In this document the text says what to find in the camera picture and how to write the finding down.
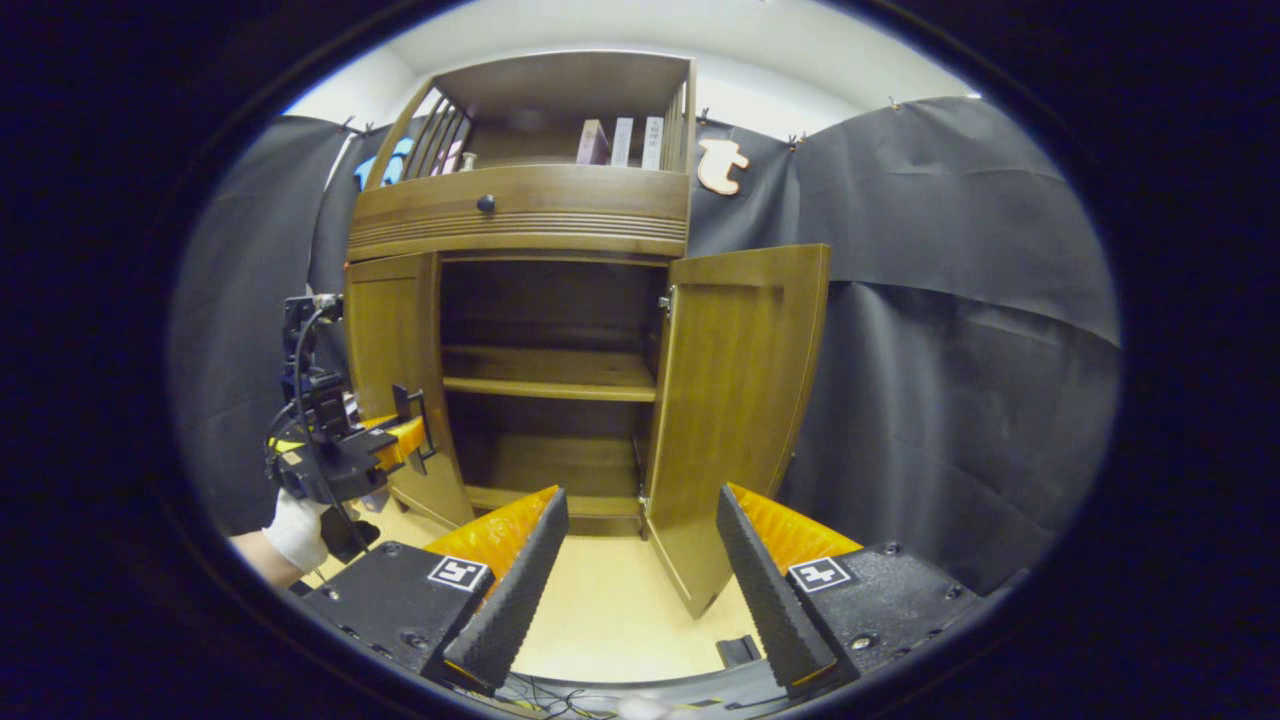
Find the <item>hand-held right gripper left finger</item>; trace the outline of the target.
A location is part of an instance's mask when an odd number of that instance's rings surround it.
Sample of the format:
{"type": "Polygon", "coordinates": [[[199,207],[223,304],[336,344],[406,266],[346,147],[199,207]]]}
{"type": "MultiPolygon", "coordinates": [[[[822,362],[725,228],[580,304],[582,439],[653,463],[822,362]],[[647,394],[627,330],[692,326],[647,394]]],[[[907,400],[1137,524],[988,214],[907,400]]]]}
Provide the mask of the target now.
{"type": "Polygon", "coordinates": [[[301,601],[396,666],[492,696],[529,634],[568,528],[567,493],[549,486],[424,547],[376,544],[301,601]]]}

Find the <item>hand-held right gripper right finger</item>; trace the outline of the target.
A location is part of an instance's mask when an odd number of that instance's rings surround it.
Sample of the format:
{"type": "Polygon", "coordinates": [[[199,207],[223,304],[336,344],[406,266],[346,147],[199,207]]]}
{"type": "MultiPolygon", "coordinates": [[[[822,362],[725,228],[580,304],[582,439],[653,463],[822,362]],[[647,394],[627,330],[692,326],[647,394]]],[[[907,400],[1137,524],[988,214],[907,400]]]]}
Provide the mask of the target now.
{"type": "Polygon", "coordinates": [[[777,683],[792,698],[918,653],[984,598],[897,542],[861,544],[741,486],[716,525],[777,683]]]}

